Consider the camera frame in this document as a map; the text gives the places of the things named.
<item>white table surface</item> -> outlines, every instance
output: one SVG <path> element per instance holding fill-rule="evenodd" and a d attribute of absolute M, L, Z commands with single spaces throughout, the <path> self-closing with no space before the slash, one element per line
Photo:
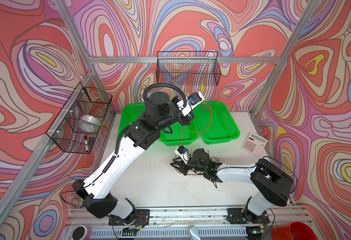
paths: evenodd
<path fill-rule="evenodd" d="M 256 157 L 242 149 L 250 132 L 257 133 L 247 112 L 231 113 L 240 137 L 226 143 L 205 144 L 201 135 L 188 149 L 209 150 L 210 157 L 218 157 L 224 164 L 244 165 L 258 161 Z M 121 114 L 117 114 L 106 144 L 102 162 L 108 159 L 115 148 L 115 141 Z M 170 166 L 176 146 L 166 146 L 155 141 L 147 151 L 137 157 L 122 173 L 111 188 L 117 198 L 127 197 L 136 207 L 179 207 L 179 206 L 219 206 L 244 205 L 258 189 L 245 182 L 217 183 L 218 189 L 202 175 L 184 176 Z"/>

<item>green tray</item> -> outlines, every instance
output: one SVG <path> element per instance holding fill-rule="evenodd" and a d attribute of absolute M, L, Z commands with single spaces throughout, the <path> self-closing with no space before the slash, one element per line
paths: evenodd
<path fill-rule="evenodd" d="M 132 122 L 138 119 L 141 113 L 143 113 L 145 110 L 145 104 L 144 103 L 134 103 L 134 104 L 129 104 L 124 107 L 122 110 L 122 116 L 121 116 L 121 122 L 119 123 L 119 128 L 118 128 L 118 134 L 121 132 L 121 130 L 126 127 L 127 125 L 130 125 Z M 182 126 L 179 124 L 179 122 L 173 124 L 171 126 L 173 130 L 173 134 L 166 134 L 161 131 L 161 137 L 160 141 L 166 144 L 167 146 L 176 146 L 179 145 L 182 137 Z M 195 120 L 192 120 L 192 123 L 190 126 L 186 126 L 184 129 L 183 133 L 183 139 L 182 139 L 182 144 L 183 145 L 188 145 L 191 144 L 193 141 L 195 141 L 198 138 L 198 128 L 197 128 L 197 123 Z"/>
<path fill-rule="evenodd" d="M 138 117 L 145 111 L 144 103 L 133 103 L 125 106 L 122 110 L 121 121 L 119 122 L 118 134 L 121 130 L 130 125 L 138 119 Z"/>
<path fill-rule="evenodd" d="M 226 106 L 217 101 L 205 102 L 212 110 L 211 124 L 206 132 L 201 133 L 206 144 L 229 142 L 240 136 L 240 130 L 235 124 Z M 199 104 L 194 110 L 195 120 L 199 130 L 202 132 L 210 122 L 210 108 L 204 104 Z"/>
<path fill-rule="evenodd" d="M 167 134 L 161 131 L 161 138 L 159 140 L 167 146 L 179 146 L 182 137 L 182 126 L 179 124 L 179 122 L 176 122 L 171 126 L 171 128 L 173 130 L 173 134 Z M 196 132 L 198 132 L 198 128 L 196 121 L 193 119 L 190 126 L 185 126 L 185 129 L 183 130 L 182 145 L 189 145 L 197 140 L 198 133 Z"/>

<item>white cup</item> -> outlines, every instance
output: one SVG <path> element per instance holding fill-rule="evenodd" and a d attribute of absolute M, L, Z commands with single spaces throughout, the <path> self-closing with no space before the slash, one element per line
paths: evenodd
<path fill-rule="evenodd" d="M 82 115 L 79 119 L 85 121 L 85 122 L 90 122 L 94 125 L 87 125 L 85 126 L 84 124 L 80 124 L 79 127 L 84 131 L 84 132 L 97 132 L 98 128 L 101 126 L 101 122 L 96 118 L 91 115 Z"/>

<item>wire mesh basket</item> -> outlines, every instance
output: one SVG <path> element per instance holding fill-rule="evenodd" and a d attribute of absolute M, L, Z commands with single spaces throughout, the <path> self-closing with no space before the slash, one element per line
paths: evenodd
<path fill-rule="evenodd" d="M 63 152 L 89 154 L 111 101 L 112 96 L 103 90 L 82 87 L 53 135 L 48 136 Z"/>
<path fill-rule="evenodd" d="M 221 78 L 217 55 L 217 51 L 159 51 L 157 82 L 217 86 Z"/>

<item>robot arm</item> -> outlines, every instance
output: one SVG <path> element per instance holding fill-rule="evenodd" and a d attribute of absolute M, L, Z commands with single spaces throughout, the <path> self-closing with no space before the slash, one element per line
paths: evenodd
<path fill-rule="evenodd" d="M 170 165 L 184 175 L 192 170 L 203 172 L 203 176 L 212 182 L 247 182 L 258 188 L 259 192 L 249 198 L 242 210 L 242 223 L 252 222 L 272 205 L 284 207 L 287 204 L 293 179 L 266 159 L 255 164 L 233 166 L 212 161 L 204 149 L 195 150 L 191 156 L 184 146 L 180 146 L 175 153 L 179 156 L 176 159 L 181 161 Z"/>
<path fill-rule="evenodd" d="M 170 101 L 169 95 L 164 92 L 155 92 L 147 98 L 149 90 L 155 87 L 173 88 L 181 94 L 182 100 L 175 97 Z M 86 209 L 97 218 L 111 214 L 130 223 L 135 217 L 133 204 L 127 199 L 113 196 L 110 193 L 111 187 L 123 171 L 159 139 L 161 131 L 171 134 L 170 126 L 176 122 L 189 125 L 193 118 L 192 110 L 204 99 L 200 92 L 186 98 L 178 87 L 171 84 L 148 86 L 144 91 L 145 111 L 121 131 L 114 153 L 91 176 L 83 181 L 76 180 L 72 185 L 76 193 L 84 199 Z"/>

